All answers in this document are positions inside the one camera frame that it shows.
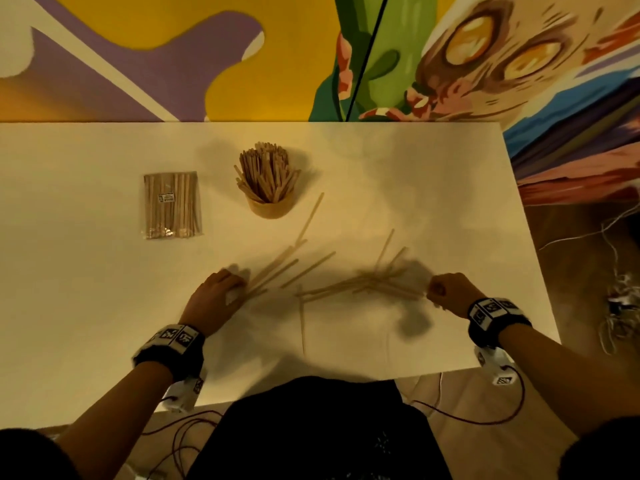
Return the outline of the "wooden cup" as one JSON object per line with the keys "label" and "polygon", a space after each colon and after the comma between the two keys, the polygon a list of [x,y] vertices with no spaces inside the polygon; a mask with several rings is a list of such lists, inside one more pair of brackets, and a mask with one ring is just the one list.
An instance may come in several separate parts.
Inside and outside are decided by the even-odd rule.
{"label": "wooden cup", "polygon": [[277,203],[264,203],[252,200],[246,197],[249,209],[254,215],[263,219],[279,219],[288,214],[295,204],[295,196],[293,193],[288,194],[284,199]]}

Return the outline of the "person's right forearm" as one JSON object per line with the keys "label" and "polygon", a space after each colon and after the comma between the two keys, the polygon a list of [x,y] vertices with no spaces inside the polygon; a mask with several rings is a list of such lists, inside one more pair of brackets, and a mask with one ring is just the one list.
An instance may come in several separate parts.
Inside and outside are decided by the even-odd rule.
{"label": "person's right forearm", "polygon": [[577,436],[614,419],[640,417],[640,386],[532,327],[509,325],[499,343]]}

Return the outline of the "scattered loose wooden sticks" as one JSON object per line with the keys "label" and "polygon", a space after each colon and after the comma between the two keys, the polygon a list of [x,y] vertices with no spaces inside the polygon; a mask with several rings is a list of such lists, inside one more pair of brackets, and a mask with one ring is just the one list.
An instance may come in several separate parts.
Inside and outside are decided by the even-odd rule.
{"label": "scattered loose wooden sticks", "polygon": [[393,340],[412,343],[431,331],[427,268],[406,243],[363,237],[337,226],[321,232],[321,194],[300,222],[294,213],[261,219],[251,233],[251,279],[240,313],[252,339],[307,362],[385,354]]}

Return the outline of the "clear packet of wooden sticks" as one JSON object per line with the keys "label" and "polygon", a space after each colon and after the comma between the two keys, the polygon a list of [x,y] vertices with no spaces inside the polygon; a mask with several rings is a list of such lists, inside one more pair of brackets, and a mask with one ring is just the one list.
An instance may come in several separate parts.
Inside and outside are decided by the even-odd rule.
{"label": "clear packet of wooden sticks", "polygon": [[197,172],[146,174],[143,188],[146,239],[188,239],[202,234]]}

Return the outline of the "black marker wristband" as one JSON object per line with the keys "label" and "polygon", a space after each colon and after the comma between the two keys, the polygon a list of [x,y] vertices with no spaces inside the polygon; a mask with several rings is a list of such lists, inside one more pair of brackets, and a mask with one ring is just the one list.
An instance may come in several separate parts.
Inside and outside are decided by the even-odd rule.
{"label": "black marker wristband", "polygon": [[157,331],[133,355],[132,366],[157,362],[165,366],[173,383],[201,378],[206,336],[187,324],[169,324]]}
{"label": "black marker wristband", "polygon": [[523,311],[507,298],[481,298],[467,309],[468,335],[475,346],[495,349],[501,347],[500,333],[510,325],[532,323]]}

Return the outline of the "person's right hand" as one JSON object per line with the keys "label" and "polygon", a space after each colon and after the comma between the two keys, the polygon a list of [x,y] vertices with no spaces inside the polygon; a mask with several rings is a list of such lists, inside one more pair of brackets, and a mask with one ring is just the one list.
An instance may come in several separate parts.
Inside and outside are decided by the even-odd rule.
{"label": "person's right hand", "polygon": [[476,288],[462,273],[446,273],[436,276],[445,276],[447,300],[445,308],[442,309],[460,318],[468,318],[468,311],[473,304],[487,298],[487,295]]}

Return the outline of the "bundle of sticks in cup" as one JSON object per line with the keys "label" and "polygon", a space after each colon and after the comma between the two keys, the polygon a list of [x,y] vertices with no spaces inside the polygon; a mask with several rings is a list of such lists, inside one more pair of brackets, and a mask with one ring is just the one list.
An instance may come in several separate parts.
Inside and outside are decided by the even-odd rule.
{"label": "bundle of sticks in cup", "polygon": [[239,155],[236,185],[251,203],[276,204],[292,198],[300,169],[292,166],[284,147],[257,142]]}

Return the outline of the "person's left forearm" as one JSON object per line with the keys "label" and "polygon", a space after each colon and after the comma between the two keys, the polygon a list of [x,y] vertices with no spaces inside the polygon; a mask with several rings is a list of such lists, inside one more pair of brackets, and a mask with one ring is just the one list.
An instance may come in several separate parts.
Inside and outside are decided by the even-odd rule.
{"label": "person's left forearm", "polygon": [[62,432],[56,443],[82,480],[114,480],[172,382],[166,366],[140,363]]}

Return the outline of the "person's left hand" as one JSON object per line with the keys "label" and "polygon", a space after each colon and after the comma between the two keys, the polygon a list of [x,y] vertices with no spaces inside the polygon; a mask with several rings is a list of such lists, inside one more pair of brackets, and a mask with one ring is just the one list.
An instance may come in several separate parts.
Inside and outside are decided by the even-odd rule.
{"label": "person's left hand", "polygon": [[189,298],[178,324],[190,325],[206,338],[218,332],[244,304],[246,281],[222,268],[201,283]]}

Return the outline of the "black shirt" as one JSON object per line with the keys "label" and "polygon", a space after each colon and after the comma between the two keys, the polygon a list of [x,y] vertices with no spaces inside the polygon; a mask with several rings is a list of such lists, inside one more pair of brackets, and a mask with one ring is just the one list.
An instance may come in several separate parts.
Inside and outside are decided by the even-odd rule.
{"label": "black shirt", "polygon": [[[558,480],[640,480],[640,417],[572,444]],[[69,455],[30,429],[0,430],[0,480],[80,480]],[[391,381],[305,377],[229,407],[185,480],[452,480],[428,420]]]}

